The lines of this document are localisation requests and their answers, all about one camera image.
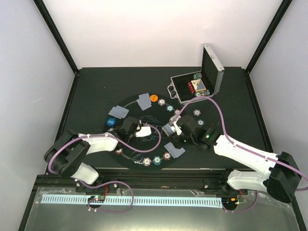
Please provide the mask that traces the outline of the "brown chip mat bottom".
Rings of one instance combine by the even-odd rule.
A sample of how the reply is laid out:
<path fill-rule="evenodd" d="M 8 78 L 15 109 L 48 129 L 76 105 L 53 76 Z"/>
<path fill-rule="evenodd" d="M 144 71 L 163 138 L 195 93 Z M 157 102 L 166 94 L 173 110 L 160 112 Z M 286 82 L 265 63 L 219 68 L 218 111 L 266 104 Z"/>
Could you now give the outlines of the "brown chip mat bottom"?
<path fill-rule="evenodd" d="M 163 159 L 164 160 L 170 160 L 171 159 L 171 154 L 169 153 L 169 152 L 165 152 L 164 154 L 163 154 Z"/>

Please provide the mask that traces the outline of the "teal chip mat bottom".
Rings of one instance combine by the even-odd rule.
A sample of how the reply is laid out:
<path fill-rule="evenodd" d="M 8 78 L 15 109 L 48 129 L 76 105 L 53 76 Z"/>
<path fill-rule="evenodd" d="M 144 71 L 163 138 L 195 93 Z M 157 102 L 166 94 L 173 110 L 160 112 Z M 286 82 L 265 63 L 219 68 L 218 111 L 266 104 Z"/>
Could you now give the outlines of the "teal chip mat bottom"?
<path fill-rule="evenodd" d="M 161 161 L 162 161 L 162 159 L 161 159 L 161 157 L 159 157 L 159 156 L 155 156 L 155 157 L 153 158 L 153 163 L 154 163 L 155 165 L 160 165 L 160 164 L 161 164 Z"/>

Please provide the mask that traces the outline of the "teal chip mat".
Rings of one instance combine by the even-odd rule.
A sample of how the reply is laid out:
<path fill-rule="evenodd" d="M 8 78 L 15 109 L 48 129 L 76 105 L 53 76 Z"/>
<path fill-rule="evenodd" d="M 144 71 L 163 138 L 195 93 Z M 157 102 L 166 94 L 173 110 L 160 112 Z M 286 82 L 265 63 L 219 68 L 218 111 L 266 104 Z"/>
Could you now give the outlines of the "teal chip mat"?
<path fill-rule="evenodd" d="M 154 163 L 155 165 L 160 165 L 160 164 L 161 164 L 161 161 L 162 161 L 162 159 L 161 159 L 161 157 L 159 157 L 159 156 L 155 156 L 155 157 L 153 158 L 153 163 Z"/>
<path fill-rule="evenodd" d="M 167 111 L 172 112 L 174 110 L 174 107 L 171 105 L 167 106 Z"/>

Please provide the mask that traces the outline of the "white chip mat top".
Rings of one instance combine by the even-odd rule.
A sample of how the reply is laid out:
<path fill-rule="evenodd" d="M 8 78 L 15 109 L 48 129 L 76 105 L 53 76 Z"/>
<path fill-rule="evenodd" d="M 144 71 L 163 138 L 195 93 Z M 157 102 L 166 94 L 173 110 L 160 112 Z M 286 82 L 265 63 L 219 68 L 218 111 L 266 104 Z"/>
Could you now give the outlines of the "white chip mat top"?
<path fill-rule="evenodd" d="M 164 99 L 160 99 L 160 100 L 158 100 L 158 104 L 160 106 L 164 106 L 166 104 L 166 101 Z"/>

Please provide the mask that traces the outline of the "teal poker chip stack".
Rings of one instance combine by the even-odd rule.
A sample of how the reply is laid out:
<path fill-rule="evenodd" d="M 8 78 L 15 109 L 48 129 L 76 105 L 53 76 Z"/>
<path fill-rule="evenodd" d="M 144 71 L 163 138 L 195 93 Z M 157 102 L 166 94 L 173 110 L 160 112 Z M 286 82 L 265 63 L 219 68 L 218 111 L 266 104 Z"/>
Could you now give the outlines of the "teal poker chip stack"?
<path fill-rule="evenodd" d="M 203 125 L 205 124 L 205 122 L 204 122 L 203 120 L 201 120 L 201 119 L 199 119 L 199 120 L 197 121 L 197 123 L 198 123 L 200 126 L 203 126 Z"/>

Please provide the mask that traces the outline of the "boxed card deck in case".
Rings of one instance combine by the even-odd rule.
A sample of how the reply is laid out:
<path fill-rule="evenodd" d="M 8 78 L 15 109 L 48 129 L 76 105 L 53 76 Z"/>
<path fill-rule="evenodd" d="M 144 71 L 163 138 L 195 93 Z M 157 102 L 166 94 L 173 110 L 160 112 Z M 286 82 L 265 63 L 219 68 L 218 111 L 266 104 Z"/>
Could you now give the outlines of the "boxed card deck in case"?
<path fill-rule="evenodd" d="M 191 84 L 195 92 L 206 91 L 206 86 L 201 79 L 194 79 L 191 81 Z"/>

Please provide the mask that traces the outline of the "teal chips case front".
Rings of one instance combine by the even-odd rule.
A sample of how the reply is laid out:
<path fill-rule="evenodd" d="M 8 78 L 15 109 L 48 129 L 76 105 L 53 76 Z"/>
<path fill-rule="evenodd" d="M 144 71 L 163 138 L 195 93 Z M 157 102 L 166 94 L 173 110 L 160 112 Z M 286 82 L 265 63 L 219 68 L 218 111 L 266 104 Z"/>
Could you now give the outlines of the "teal chips case front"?
<path fill-rule="evenodd" d="M 209 90 L 198 91 L 198 92 L 195 93 L 196 97 L 209 96 L 209 95 L 210 95 L 210 91 Z"/>

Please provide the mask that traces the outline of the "teal chip mat top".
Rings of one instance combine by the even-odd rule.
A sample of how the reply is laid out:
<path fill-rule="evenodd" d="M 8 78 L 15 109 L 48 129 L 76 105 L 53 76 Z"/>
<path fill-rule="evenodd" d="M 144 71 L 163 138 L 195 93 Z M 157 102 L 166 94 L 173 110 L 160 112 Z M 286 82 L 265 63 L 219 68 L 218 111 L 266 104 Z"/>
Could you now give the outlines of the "teal chip mat top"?
<path fill-rule="evenodd" d="M 174 110 L 174 107 L 171 105 L 167 106 L 167 111 L 172 112 Z"/>

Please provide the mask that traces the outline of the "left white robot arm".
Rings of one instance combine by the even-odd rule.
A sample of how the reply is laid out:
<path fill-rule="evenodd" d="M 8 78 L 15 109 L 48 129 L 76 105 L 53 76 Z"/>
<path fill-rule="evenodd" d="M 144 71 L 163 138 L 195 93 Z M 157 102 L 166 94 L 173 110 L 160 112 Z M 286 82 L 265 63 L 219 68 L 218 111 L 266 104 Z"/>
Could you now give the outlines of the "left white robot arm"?
<path fill-rule="evenodd" d="M 120 152 L 123 146 L 139 153 L 152 152 L 159 146 L 161 136 L 158 143 L 148 150 L 129 145 L 133 138 L 150 136 L 152 129 L 156 127 L 129 116 L 121 126 L 101 134 L 80 134 L 69 130 L 45 153 L 44 160 L 50 173 L 81 181 L 92 192 L 98 192 L 103 188 L 103 179 L 94 167 L 83 162 L 85 156 L 98 152 Z"/>

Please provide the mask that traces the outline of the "brown chip mat top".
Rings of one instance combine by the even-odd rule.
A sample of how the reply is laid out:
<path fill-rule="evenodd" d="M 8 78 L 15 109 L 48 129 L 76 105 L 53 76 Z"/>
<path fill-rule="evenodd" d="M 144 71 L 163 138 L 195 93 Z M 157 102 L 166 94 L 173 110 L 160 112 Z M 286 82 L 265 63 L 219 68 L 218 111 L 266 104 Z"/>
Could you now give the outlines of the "brown chip mat top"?
<path fill-rule="evenodd" d="M 179 109 L 175 109 L 174 110 L 174 115 L 178 115 L 180 113 L 180 110 Z"/>

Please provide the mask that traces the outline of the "white chip mat bottom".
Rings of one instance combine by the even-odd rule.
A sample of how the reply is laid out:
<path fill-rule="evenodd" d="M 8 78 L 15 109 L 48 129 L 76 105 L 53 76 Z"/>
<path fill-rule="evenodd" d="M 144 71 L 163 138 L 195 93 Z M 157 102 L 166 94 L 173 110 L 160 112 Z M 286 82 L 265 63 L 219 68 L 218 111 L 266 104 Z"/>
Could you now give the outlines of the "white chip mat bottom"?
<path fill-rule="evenodd" d="M 151 164 L 151 162 L 152 162 L 151 159 L 148 157 L 142 160 L 142 164 L 146 167 L 148 167 Z"/>

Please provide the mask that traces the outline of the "round black poker mat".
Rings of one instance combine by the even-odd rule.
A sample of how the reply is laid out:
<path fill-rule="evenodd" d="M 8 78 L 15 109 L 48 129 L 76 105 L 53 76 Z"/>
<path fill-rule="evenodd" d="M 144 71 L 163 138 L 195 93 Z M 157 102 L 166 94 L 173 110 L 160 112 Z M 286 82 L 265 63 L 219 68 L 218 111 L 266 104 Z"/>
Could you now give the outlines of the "round black poker mat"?
<path fill-rule="evenodd" d="M 162 95 L 158 95 L 158 100 L 165 99 L 166 97 Z M 153 148 L 158 140 L 159 135 L 161 134 L 161 142 L 160 145 L 149 153 L 139 153 L 134 150 L 131 150 L 127 147 L 123 147 L 123 154 L 117 155 L 114 152 L 102 152 L 101 154 L 96 154 L 97 162 L 96 166 L 100 168 L 110 168 L 110 169 L 131 169 L 137 171 L 154 171 L 159 169 L 182 169 L 182 168 L 190 168 L 193 166 L 193 161 L 190 158 L 191 152 L 189 149 L 186 149 L 185 153 L 182 154 L 178 158 L 171 157 L 170 160 L 164 160 L 163 154 L 167 152 L 164 145 L 170 142 L 170 139 L 166 136 L 166 134 L 162 131 L 162 127 L 169 121 L 169 119 L 174 115 L 174 110 L 178 108 L 178 105 L 172 100 L 166 100 L 166 104 L 164 106 L 160 106 L 158 101 L 151 102 L 152 106 L 145 111 L 142 111 L 136 102 L 139 96 L 134 95 L 130 96 L 119 103 L 109 105 L 106 107 L 105 114 L 101 119 L 101 132 L 106 132 L 109 128 L 115 128 L 117 126 L 121 126 L 124 119 L 118 119 L 116 117 L 110 116 L 109 111 L 116 106 L 121 106 L 129 109 L 129 113 L 127 116 L 132 116 L 143 123 L 150 124 L 157 128 L 157 130 L 152 129 L 152 134 L 147 137 L 137 137 L 132 139 L 129 142 L 129 145 L 141 150 L 148 150 Z M 167 111 L 167 106 L 171 105 L 174 107 L 172 112 Z M 116 120 L 116 124 L 112 127 L 107 126 L 106 121 L 109 118 L 114 118 Z M 162 161 L 160 165 L 155 165 L 153 163 L 153 158 L 155 156 L 161 157 Z M 142 160 L 144 158 L 150 158 L 151 164 L 146 167 L 142 164 Z"/>

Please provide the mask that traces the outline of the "white chip mat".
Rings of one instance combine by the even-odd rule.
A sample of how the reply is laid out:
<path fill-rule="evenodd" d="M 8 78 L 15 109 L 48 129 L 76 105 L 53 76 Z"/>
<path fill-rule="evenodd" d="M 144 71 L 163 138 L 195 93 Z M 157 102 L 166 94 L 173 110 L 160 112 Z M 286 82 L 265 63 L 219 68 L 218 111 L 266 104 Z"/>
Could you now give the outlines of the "white chip mat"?
<path fill-rule="evenodd" d="M 142 164 L 146 167 L 148 167 L 151 164 L 151 162 L 152 162 L 151 159 L 148 157 L 142 160 Z"/>
<path fill-rule="evenodd" d="M 158 100 L 158 104 L 160 106 L 164 106 L 166 104 L 166 101 L 164 99 L 160 99 L 160 100 Z"/>

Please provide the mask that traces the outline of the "teal chips case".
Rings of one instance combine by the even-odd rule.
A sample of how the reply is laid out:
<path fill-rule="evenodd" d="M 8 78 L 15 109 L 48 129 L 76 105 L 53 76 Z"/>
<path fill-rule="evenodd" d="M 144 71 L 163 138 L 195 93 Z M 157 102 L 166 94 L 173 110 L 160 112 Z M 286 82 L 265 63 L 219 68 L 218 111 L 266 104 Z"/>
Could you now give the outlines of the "teal chips case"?
<path fill-rule="evenodd" d="M 196 97 L 209 96 L 209 95 L 210 95 L 210 91 L 209 90 L 198 91 L 198 92 L 195 93 Z"/>
<path fill-rule="evenodd" d="M 193 75 L 193 79 L 201 79 L 202 78 L 202 74 L 201 73 L 195 73 Z"/>

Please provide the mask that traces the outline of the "white purple chip stack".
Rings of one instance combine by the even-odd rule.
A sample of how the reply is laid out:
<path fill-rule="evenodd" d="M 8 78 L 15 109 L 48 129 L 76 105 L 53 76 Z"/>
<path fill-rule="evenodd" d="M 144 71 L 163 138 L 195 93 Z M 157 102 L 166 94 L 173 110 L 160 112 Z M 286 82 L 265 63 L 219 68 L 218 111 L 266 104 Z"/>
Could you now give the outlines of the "white purple chip stack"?
<path fill-rule="evenodd" d="M 201 115 L 201 111 L 198 110 L 198 109 L 196 109 L 196 110 L 194 110 L 193 114 L 194 114 L 195 116 L 200 116 L 200 115 Z"/>

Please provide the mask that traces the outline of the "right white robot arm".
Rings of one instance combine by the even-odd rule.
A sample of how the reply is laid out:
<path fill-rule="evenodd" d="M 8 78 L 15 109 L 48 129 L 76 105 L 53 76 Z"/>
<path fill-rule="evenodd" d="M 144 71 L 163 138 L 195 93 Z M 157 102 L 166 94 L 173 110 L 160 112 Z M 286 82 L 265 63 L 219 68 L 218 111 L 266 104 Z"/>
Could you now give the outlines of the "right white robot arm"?
<path fill-rule="evenodd" d="M 190 144 L 201 151 L 212 149 L 217 155 L 232 159 L 251 171 L 231 170 L 227 177 L 219 181 L 219 189 L 224 194 L 234 190 L 248 189 L 267 192 L 274 199 L 292 202 L 302 179 L 294 158 L 286 152 L 280 155 L 265 152 L 220 134 L 213 128 L 205 128 L 189 115 L 173 116 L 163 126 L 171 143 L 166 149 L 173 157 L 184 152 L 180 144 Z"/>

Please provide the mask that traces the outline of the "blue small blind button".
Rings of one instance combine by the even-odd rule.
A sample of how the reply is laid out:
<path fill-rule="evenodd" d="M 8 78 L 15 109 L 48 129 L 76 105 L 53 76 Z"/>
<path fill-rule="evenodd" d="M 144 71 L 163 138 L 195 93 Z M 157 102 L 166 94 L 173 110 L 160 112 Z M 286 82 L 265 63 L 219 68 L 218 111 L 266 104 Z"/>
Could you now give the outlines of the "blue small blind button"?
<path fill-rule="evenodd" d="M 109 118 L 106 121 L 107 126 L 112 127 L 116 124 L 116 120 L 114 118 Z"/>

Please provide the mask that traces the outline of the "blue card mat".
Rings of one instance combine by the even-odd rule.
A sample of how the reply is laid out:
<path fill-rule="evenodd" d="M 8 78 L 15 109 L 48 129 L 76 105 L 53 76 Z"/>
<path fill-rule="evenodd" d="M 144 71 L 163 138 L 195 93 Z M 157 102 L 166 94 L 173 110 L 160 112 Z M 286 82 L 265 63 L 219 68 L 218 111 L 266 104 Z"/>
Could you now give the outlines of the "blue card mat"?
<path fill-rule="evenodd" d="M 139 99 L 146 104 L 151 104 L 150 95 L 149 93 L 144 93 L 139 95 Z"/>
<path fill-rule="evenodd" d="M 174 147 L 174 145 L 173 145 L 171 142 L 169 142 L 169 143 L 167 143 L 166 145 L 164 145 L 164 147 L 165 147 L 165 149 L 166 149 L 169 153 L 175 151 L 175 147 Z"/>

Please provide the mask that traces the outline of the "red dice in case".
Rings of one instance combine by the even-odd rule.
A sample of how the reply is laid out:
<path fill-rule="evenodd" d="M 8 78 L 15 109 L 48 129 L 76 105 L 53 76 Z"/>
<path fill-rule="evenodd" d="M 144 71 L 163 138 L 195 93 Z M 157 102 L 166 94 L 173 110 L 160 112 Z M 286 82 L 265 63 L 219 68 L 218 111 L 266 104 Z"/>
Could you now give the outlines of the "red dice in case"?
<path fill-rule="evenodd" d="M 194 90 L 192 83 L 188 82 L 187 85 L 188 85 L 188 89 L 191 92 L 191 94 L 195 94 L 195 90 Z"/>

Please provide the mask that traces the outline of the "small circuit board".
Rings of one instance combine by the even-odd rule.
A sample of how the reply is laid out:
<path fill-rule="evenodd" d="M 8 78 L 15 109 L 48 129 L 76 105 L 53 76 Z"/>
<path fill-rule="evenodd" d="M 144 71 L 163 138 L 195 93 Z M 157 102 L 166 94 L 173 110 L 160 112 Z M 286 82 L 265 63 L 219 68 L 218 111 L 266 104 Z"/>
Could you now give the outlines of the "small circuit board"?
<path fill-rule="evenodd" d="M 103 203 L 105 201 L 104 195 L 93 195 L 88 198 L 89 203 Z"/>

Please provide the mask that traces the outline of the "aluminium poker chip case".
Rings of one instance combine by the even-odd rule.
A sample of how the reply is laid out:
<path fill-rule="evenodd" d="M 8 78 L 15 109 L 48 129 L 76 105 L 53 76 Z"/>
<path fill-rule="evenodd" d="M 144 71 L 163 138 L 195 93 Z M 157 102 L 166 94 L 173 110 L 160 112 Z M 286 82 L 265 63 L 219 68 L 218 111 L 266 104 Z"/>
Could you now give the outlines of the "aluminium poker chip case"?
<path fill-rule="evenodd" d="M 224 75 L 224 67 L 214 53 L 209 44 L 203 46 L 203 57 L 200 71 L 195 71 L 183 75 L 173 76 L 170 78 L 170 84 L 167 91 L 171 99 L 177 99 L 181 105 L 186 104 L 189 100 L 195 98 L 195 94 L 191 94 L 188 89 L 188 82 L 191 82 L 195 73 L 201 73 L 201 80 L 210 91 L 208 97 L 212 97 L 220 90 Z"/>

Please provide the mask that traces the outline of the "blue playing card deck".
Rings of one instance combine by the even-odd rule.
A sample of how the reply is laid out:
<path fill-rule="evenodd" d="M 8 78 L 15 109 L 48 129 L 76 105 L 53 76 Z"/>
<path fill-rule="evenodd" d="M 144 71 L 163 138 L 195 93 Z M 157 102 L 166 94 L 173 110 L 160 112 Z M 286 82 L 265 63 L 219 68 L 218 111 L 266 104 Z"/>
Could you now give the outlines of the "blue playing card deck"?
<path fill-rule="evenodd" d="M 175 129 L 170 125 L 166 124 L 162 127 L 162 131 L 169 137 L 175 133 Z"/>

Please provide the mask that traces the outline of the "blue card mat top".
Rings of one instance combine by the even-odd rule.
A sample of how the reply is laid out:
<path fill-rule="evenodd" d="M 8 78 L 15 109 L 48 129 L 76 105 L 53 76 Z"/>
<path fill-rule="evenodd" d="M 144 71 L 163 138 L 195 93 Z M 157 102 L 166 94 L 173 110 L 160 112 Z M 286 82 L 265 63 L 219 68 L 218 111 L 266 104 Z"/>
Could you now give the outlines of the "blue card mat top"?
<path fill-rule="evenodd" d="M 139 99 L 146 104 L 151 104 L 150 95 L 149 93 L 144 93 L 139 95 Z"/>

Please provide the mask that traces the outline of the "brown chip mat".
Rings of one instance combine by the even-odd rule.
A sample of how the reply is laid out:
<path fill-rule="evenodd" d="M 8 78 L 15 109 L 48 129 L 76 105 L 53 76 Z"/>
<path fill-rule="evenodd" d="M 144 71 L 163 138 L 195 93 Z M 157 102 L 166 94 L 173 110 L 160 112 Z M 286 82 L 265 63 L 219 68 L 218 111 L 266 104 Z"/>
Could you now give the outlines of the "brown chip mat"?
<path fill-rule="evenodd" d="M 123 149 L 118 149 L 115 151 L 115 154 L 117 155 L 122 155 L 123 154 Z"/>
<path fill-rule="evenodd" d="M 165 152 L 164 154 L 163 154 L 163 159 L 164 160 L 170 160 L 171 159 L 171 154 L 169 153 L 169 152 Z"/>
<path fill-rule="evenodd" d="M 174 115 L 178 115 L 180 113 L 180 110 L 179 109 L 175 109 L 174 110 Z"/>

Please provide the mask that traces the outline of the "orange big blind button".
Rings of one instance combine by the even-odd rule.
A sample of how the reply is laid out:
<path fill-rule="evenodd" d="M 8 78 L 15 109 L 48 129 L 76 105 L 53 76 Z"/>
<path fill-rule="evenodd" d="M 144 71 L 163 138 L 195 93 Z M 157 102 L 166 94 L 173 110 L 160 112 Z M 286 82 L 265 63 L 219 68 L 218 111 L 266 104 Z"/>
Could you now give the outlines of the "orange big blind button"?
<path fill-rule="evenodd" d="M 150 96 L 150 101 L 151 101 L 151 102 L 156 102 L 156 101 L 158 101 L 158 96 L 157 96 L 156 94 L 152 94 L 152 95 Z"/>

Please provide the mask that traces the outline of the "single blue playing card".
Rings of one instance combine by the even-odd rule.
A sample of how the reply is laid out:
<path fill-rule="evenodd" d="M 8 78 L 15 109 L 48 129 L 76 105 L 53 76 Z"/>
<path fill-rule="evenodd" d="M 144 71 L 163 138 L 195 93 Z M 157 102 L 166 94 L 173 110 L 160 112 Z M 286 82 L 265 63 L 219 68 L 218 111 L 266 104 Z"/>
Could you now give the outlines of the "single blue playing card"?
<path fill-rule="evenodd" d="M 116 118 L 122 118 L 120 109 L 117 107 L 113 107 L 110 112 L 108 113 L 110 116 L 116 117 Z"/>

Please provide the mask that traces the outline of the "teal chips case back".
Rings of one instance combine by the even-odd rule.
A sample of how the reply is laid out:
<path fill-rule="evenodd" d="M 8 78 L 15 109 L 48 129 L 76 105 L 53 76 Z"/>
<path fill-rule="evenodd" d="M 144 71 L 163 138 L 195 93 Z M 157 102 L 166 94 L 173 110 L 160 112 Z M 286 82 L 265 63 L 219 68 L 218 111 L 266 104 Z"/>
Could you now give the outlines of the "teal chips case back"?
<path fill-rule="evenodd" d="M 193 75 L 193 79 L 201 79 L 202 78 L 202 74 L 201 73 L 195 73 Z"/>

